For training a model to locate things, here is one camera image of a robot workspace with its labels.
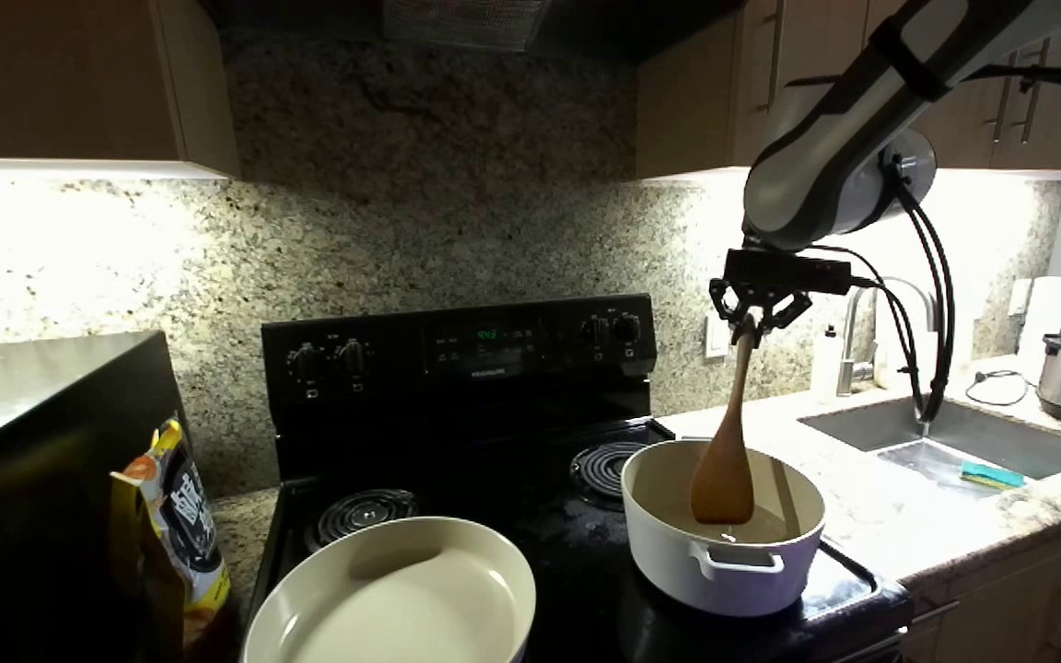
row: countertop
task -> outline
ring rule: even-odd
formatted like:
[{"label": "countertop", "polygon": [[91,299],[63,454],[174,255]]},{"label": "countertop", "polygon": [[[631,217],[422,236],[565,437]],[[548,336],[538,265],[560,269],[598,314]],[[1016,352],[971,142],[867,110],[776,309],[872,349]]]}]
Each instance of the countertop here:
[{"label": "countertop", "polygon": [[[846,550],[872,572],[899,578],[924,603],[944,603],[946,588],[954,588],[962,574],[982,565],[1003,565],[1012,551],[1025,557],[1027,545],[1061,530],[1061,476],[968,500],[797,422],[812,414],[840,414],[884,399],[903,394],[872,389],[829,400],[790,394],[745,404],[748,444],[780,458],[823,486],[829,508],[825,538],[833,545]],[[980,410],[1061,432],[1061,420],[1045,415],[1034,394],[1008,410]],[[675,414],[661,420],[669,432],[696,437],[718,428],[723,410]],[[251,620],[247,597],[264,550],[271,506],[276,491],[213,500],[220,551],[244,620]]]}]

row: pot handle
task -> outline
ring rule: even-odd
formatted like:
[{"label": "pot handle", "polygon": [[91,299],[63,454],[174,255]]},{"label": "pot handle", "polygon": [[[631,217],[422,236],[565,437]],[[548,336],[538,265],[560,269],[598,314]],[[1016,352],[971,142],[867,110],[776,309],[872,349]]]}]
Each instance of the pot handle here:
[{"label": "pot handle", "polygon": [[785,574],[785,557],[776,551],[755,551],[768,557],[768,565],[726,565],[712,557],[712,545],[690,541],[690,557],[699,565],[699,574],[716,583],[718,574]]}]

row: white plate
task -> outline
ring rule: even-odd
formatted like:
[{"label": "white plate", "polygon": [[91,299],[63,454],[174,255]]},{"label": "white plate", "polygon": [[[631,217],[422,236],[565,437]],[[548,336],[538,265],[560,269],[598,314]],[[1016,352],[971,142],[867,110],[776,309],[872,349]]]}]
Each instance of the white plate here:
[{"label": "white plate", "polygon": [[504,663],[534,621],[527,557],[499,530],[409,517],[303,560],[258,606],[244,663]]}]

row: stovetop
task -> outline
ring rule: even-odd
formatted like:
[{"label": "stovetop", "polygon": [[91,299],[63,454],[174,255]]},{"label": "stovetop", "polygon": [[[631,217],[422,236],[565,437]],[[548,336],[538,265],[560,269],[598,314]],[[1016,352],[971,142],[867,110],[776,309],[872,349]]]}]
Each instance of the stovetop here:
[{"label": "stovetop", "polygon": [[846,658],[897,636],[908,588],[833,545],[803,597],[768,620],[702,615],[648,584],[614,471],[675,437],[648,414],[653,365],[646,293],[264,323],[283,482],[253,603],[352,528],[464,517],[529,560],[522,663]]}]

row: stove burner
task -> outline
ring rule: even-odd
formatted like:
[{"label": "stove burner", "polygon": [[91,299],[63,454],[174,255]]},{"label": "stove burner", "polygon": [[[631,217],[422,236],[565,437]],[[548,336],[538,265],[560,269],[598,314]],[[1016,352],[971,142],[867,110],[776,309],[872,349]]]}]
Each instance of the stove burner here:
[{"label": "stove burner", "polygon": [[640,442],[591,444],[571,458],[571,476],[578,480],[578,486],[619,500],[619,468],[631,461],[634,448],[640,448]]},{"label": "stove burner", "polygon": [[305,530],[310,551],[361,530],[367,523],[400,518],[415,513],[411,491],[361,491],[327,506]]}]

